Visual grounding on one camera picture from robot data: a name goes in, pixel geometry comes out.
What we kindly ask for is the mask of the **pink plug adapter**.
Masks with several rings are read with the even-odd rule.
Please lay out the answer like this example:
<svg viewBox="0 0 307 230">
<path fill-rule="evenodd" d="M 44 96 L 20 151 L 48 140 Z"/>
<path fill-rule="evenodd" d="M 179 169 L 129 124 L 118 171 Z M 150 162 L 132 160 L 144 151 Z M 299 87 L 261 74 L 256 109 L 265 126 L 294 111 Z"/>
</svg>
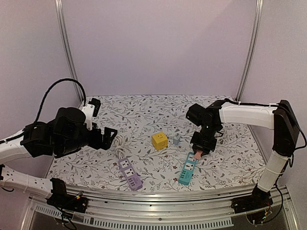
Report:
<svg viewBox="0 0 307 230">
<path fill-rule="evenodd" d="M 197 160 L 199 160 L 199 159 L 201 158 L 202 154 L 203 154 L 202 151 L 197 150 L 197 151 L 195 152 L 195 154 L 194 154 L 194 158 L 197 159 Z"/>
</svg>

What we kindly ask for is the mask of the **teal power strip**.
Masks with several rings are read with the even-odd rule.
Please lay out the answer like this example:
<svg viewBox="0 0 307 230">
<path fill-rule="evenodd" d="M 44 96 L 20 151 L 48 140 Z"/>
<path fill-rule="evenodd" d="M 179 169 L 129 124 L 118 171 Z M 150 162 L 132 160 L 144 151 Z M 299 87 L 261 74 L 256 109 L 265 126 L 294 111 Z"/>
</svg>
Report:
<svg viewBox="0 0 307 230">
<path fill-rule="evenodd" d="M 194 157 L 194 153 L 189 152 L 178 178 L 179 184 L 189 185 L 197 162 L 198 160 Z"/>
</svg>

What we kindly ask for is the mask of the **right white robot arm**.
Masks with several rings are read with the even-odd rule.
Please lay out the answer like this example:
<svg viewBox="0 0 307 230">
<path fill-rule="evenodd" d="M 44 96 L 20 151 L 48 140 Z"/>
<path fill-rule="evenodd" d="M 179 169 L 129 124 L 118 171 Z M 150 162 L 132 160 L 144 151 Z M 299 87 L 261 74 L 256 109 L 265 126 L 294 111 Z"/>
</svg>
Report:
<svg viewBox="0 0 307 230">
<path fill-rule="evenodd" d="M 256 192 L 248 199 L 252 209 L 258 209 L 266 202 L 266 193 L 272 189 L 294 152 L 299 149 L 298 136 L 304 134 L 287 100 L 260 104 L 225 98 L 207 107 L 196 103 L 189 107 L 186 118 L 201 128 L 194 132 L 190 141 L 196 158 L 215 150 L 215 135 L 222 130 L 223 124 L 244 124 L 273 131 L 272 153 L 254 189 Z"/>
</svg>

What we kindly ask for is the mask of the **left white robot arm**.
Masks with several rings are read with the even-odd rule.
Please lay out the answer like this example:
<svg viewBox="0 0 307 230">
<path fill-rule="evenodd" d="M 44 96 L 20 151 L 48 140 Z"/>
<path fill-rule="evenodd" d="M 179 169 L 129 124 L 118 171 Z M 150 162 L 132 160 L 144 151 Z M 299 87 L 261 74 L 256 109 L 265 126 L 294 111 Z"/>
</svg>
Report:
<svg viewBox="0 0 307 230">
<path fill-rule="evenodd" d="M 0 142 L 0 185 L 19 188 L 53 201 L 61 208 L 71 204 L 62 180 L 33 177 L 5 166 L 5 163 L 43 155 L 62 158 L 89 146 L 95 150 L 108 150 L 117 135 L 112 128 L 97 128 L 92 122 L 96 116 L 92 105 L 82 109 L 60 108 L 54 120 L 35 121 L 15 135 Z"/>
</svg>

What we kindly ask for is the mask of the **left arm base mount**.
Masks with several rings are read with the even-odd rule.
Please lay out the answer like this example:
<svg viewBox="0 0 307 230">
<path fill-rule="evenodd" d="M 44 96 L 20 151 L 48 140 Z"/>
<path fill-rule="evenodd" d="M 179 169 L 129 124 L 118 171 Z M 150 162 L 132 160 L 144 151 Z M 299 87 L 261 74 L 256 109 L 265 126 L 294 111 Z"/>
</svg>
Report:
<svg viewBox="0 0 307 230">
<path fill-rule="evenodd" d="M 47 198 L 47 204 L 59 209 L 70 210 L 79 213 L 85 213 L 89 199 L 79 191 L 76 195 L 67 193 L 66 184 L 63 180 L 51 178 L 52 189 L 51 196 Z"/>
</svg>

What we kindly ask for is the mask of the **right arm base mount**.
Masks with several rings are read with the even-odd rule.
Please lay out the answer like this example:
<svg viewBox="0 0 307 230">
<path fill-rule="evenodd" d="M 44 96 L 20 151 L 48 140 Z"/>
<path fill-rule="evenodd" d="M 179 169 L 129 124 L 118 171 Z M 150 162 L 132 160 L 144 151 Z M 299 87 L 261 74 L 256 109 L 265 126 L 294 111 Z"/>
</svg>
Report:
<svg viewBox="0 0 307 230">
<path fill-rule="evenodd" d="M 268 207 L 272 204 L 273 201 L 270 191 L 264 192 L 257 185 L 250 195 L 233 198 L 231 200 L 231 208 L 236 214 Z"/>
</svg>

